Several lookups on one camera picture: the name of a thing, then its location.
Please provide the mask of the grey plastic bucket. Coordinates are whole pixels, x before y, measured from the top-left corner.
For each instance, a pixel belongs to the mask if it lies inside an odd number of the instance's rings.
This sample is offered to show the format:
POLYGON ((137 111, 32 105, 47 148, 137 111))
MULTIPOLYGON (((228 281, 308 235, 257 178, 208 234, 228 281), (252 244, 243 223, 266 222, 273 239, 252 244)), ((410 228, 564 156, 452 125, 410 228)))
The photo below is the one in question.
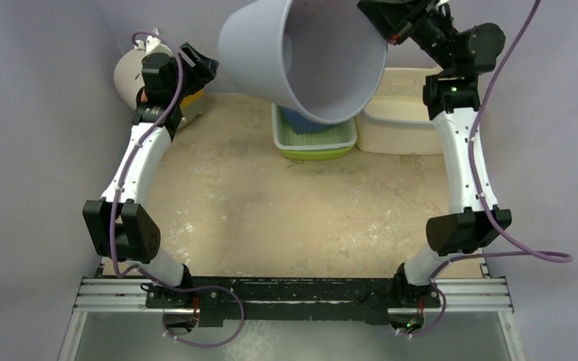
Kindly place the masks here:
POLYGON ((229 16, 218 55, 240 92, 338 124, 372 99, 388 43, 355 1, 267 0, 229 16))

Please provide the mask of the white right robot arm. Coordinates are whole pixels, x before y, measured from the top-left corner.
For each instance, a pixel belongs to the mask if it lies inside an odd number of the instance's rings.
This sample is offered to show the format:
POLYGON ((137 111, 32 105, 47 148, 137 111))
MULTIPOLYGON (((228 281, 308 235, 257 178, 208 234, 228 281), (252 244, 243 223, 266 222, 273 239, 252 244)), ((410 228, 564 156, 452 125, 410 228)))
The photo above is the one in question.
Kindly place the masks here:
POLYGON ((460 31, 450 7, 439 1, 361 1, 359 10, 391 45, 414 41, 439 67, 426 77, 422 99, 443 146, 449 211, 430 218, 427 243, 394 275, 392 295, 410 306, 433 292, 437 269, 487 247, 507 228, 510 211, 499 208, 488 185, 476 118, 482 109, 479 77, 496 68, 506 37, 496 24, 460 31))

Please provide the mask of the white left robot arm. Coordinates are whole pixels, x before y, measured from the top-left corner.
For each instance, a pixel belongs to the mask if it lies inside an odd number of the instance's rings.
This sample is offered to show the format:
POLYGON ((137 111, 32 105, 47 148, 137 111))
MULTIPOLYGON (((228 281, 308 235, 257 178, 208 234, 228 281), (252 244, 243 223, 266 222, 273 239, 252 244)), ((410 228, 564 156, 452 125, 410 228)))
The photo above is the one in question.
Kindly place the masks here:
POLYGON ((166 299, 183 308, 194 297, 188 267, 162 248, 145 199, 177 132, 202 115, 204 88, 215 79, 219 63, 188 43, 173 53, 155 38, 131 54, 133 65, 119 64, 114 74, 135 77, 128 147, 110 185, 98 199, 86 201, 82 213, 98 255, 114 265, 128 262, 167 284, 166 299))

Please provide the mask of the round drawer box orange yellow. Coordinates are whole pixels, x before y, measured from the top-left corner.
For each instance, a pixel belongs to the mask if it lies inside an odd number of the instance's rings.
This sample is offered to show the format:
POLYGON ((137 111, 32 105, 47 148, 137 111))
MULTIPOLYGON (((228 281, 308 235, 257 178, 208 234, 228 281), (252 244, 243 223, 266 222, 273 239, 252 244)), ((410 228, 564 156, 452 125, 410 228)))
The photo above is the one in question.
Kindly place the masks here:
MULTIPOLYGON (((141 75, 141 61, 145 56, 144 51, 134 48, 123 55, 114 70, 114 84, 117 92, 133 111, 141 100, 141 91, 144 86, 141 75)), ((202 89, 181 101, 182 119, 178 129, 184 128, 202 116, 205 100, 205 90, 202 89)))

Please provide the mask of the cream perforated basket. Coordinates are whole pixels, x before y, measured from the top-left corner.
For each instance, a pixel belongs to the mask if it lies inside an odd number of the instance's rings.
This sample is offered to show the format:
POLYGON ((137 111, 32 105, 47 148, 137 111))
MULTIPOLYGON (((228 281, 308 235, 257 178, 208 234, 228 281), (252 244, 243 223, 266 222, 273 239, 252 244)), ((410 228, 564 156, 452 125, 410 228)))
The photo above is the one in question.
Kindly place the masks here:
POLYGON ((355 117, 357 147, 399 156, 441 155, 443 146, 422 101, 434 68, 386 68, 367 106, 355 117))

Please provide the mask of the blue plastic bucket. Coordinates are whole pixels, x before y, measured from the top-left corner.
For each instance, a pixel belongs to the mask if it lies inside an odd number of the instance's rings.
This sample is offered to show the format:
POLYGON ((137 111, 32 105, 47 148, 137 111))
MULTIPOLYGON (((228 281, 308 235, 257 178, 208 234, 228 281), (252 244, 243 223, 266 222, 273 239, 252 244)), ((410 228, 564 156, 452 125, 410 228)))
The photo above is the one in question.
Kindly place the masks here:
POLYGON ((280 107, 279 113, 297 134, 316 134, 334 127, 334 125, 331 124, 321 124, 308 120, 302 114, 290 108, 280 107))

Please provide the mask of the green and white tray basket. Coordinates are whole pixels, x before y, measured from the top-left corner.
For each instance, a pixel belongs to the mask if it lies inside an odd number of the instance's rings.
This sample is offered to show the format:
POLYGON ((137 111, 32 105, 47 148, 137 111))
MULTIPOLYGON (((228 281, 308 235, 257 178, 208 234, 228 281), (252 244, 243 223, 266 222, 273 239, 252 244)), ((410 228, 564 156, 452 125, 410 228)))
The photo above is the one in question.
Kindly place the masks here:
POLYGON ((289 160, 321 161, 338 159, 354 148, 357 130, 354 120, 337 124, 314 134, 296 133, 278 105, 271 105, 273 142, 279 153, 289 160))

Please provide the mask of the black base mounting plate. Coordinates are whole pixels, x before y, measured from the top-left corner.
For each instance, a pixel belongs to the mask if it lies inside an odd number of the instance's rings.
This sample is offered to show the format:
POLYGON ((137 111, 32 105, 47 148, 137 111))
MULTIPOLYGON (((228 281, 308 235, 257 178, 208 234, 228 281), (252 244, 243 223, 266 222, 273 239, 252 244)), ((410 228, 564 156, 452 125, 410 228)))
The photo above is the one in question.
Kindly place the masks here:
POLYGON ((442 305, 430 286, 392 278, 193 277, 189 293, 152 282, 140 285, 146 307, 188 311, 193 325, 221 327, 226 320, 358 321, 417 332, 426 311, 442 305))

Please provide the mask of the aluminium rail frame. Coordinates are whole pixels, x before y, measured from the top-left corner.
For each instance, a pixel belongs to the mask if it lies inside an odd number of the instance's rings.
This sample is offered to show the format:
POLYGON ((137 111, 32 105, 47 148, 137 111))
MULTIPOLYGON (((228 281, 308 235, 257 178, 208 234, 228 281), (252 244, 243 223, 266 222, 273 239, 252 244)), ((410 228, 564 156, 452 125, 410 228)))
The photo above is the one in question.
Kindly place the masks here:
POLYGON ((437 281, 442 305, 417 332, 358 321, 226 320, 146 307, 142 277, 101 270, 78 288, 62 360, 524 360, 507 281, 437 281))

